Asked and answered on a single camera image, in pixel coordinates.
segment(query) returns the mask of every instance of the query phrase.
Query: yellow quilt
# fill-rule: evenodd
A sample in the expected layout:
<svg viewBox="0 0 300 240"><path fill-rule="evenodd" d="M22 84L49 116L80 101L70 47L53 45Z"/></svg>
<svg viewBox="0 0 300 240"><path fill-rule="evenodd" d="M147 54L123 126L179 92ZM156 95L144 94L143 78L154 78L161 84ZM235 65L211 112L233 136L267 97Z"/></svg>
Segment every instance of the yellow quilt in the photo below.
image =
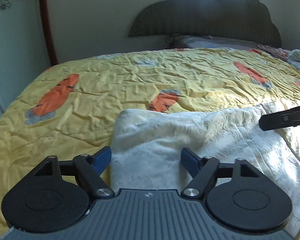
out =
<svg viewBox="0 0 300 240"><path fill-rule="evenodd" d="M79 81L55 116L27 125L26 112L72 73L79 74ZM266 53L231 49L102 55L50 68L0 119L0 205L9 189L46 156L71 160L109 145L120 111L149 109L162 90L180 93L167 113L211 112L277 100L299 105L300 72ZM0 235L6 230L0 209Z"/></svg>

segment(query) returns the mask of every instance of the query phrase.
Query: wall decal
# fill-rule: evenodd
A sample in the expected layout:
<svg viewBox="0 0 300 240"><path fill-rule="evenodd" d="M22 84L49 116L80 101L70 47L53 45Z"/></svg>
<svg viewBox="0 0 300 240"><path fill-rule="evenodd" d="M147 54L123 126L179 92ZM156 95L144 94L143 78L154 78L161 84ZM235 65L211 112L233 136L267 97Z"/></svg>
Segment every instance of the wall decal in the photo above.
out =
<svg viewBox="0 0 300 240"><path fill-rule="evenodd" d="M0 0L0 10L6 10L11 8L11 3L8 0Z"/></svg>

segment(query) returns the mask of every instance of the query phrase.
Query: metal bolt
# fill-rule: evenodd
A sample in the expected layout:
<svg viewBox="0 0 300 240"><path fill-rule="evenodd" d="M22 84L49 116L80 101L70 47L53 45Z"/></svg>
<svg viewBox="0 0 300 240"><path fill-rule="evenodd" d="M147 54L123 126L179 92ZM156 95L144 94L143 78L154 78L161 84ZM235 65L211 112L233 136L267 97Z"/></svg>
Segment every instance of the metal bolt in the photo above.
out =
<svg viewBox="0 0 300 240"><path fill-rule="evenodd" d="M112 194L112 190L108 188L100 188L96 191L96 194L100 197L109 197Z"/></svg>
<svg viewBox="0 0 300 240"><path fill-rule="evenodd" d="M199 195L199 190L197 190L195 188L187 188L183 191L183 193L189 197L195 197L195 196Z"/></svg>

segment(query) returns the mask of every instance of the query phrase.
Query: headboard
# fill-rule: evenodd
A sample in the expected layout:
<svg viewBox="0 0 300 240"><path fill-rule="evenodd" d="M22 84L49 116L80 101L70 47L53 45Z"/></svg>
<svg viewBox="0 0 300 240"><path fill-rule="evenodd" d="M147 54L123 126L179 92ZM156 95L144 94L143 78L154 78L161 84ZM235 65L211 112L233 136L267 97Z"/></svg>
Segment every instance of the headboard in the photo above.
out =
<svg viewBox="0 0 300 240"><path fill-rule="evenodd" d="M129 36L211 35L281 46L278 29L259 0L167 0L145 8Z"/></svg>

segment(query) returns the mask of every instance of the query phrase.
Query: screw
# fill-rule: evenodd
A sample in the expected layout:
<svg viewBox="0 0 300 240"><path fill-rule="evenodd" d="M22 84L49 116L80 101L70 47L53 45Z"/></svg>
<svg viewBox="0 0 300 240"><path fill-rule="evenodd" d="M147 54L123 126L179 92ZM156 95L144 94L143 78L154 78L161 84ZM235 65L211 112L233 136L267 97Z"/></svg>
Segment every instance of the screw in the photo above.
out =
<svg viewBox="0 0 300 240"><path fill-rule="evenodd" d="M108 188L100 188L96 191L99 197L109 197L112 194L112 190Z"/></svg>
<svg viewBox="0 0 300 240"><path fill-rule="evenodd" d="M199 195L199 190L197 190L195 188L187 188L183 191L183 193L189 197L195 197L195 196Z"/></svg>

